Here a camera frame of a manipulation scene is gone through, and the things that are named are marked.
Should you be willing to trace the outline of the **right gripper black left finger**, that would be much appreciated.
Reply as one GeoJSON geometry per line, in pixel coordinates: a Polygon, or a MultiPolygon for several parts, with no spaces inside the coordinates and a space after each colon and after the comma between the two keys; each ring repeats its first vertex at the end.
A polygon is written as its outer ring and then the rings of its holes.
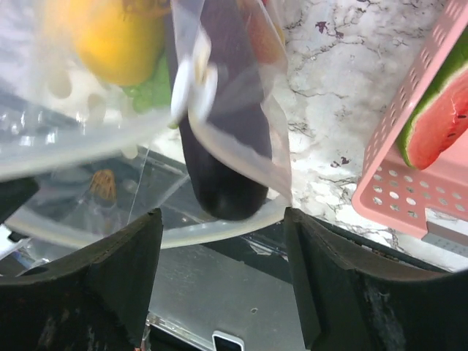
{"type": "Polygon", "coordinates": [[[1,278],[1,349],[139,348],[162,231],[155,208],[65,257],[1,278]]]}

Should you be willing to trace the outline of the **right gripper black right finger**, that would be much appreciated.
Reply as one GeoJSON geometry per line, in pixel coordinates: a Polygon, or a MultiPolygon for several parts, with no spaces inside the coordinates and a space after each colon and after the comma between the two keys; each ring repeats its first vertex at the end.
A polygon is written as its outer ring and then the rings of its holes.
{"type": "Polygon", "coordinates": [[[467,272],[398,263],[298,209],[284,213],[308,350],[465,350],[467,272]]]}

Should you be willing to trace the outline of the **clear zip top bag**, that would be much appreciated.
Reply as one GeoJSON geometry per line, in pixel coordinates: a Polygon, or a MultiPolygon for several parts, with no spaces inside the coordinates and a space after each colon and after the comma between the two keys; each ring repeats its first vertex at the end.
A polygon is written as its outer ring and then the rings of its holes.
{"type": "Polygon", "coordinates": [[[274,96],[286,70],[259,64],[272,156],[206,124],[218,85],[203,28],[177,49],[169,107],[136,113],[124,86],[89,71],[76,53],[70,1],[1,3],[1,190],[27,178],[22,200],[1,197],[1,231],[31,242],[39,261],[88,246],[159,208],[163,248],[236,237],[280,221],[291,203],[285,114],[274,96]],[[195,197],[179,132],[189,119],[200,144],[224,165],[268,189],[241,221],[217,219],[195,197]]]}

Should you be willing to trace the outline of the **purple eggplant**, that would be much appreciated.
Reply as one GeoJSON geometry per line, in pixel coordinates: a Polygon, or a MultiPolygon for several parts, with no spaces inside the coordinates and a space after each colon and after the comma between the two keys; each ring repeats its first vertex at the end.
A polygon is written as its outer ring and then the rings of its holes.
{"type": "MultiPolygon", "coordinates": [[[[211,40],[209,61],[218,69],[218,85],[206,124],[271,158],[268,120],[259,64],[236,1],[172,1],[174,18],[165,19],[170,80],[178,69],[176,51],[191,51],[197,30],[211,40]]],[[[194,136],[189,119],[179,124],[184,159],[201,208],[217,219],[241,221],[263,205],[268,189],[217,160],[194,136]]]]}

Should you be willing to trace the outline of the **watermelon slice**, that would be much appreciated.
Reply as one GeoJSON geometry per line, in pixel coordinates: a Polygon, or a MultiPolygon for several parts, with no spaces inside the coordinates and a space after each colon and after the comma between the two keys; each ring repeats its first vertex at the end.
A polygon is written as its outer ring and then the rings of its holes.
{"type": "Polygon", "coordinates": [[[467,32],[453,46],[401,131],[407,166],[424,170],[467,131],[467,32]]]}

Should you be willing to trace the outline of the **green round fruit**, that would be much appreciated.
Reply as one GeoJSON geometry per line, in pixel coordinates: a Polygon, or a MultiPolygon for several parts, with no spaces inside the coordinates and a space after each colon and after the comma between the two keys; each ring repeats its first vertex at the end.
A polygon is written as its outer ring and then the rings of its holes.
{"type": "Polygon", "coordinates": [[[132,109],[136,113],[169,107],[172,90],[166,53],[163,51],[158,58],[154,73],[149,79],[134,86],[125,86],[122,90],[131,99],[132,109]]]}

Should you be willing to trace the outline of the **yellow lemon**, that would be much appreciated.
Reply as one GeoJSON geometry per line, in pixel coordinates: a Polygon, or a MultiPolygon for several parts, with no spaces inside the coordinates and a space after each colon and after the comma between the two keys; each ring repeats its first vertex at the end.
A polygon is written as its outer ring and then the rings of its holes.
{"type": "Polygon", "coordinates": [[[76,53],[107,83],[133,86],[150,78],[164,46],[168,1],[70,1],[76,53]]]}

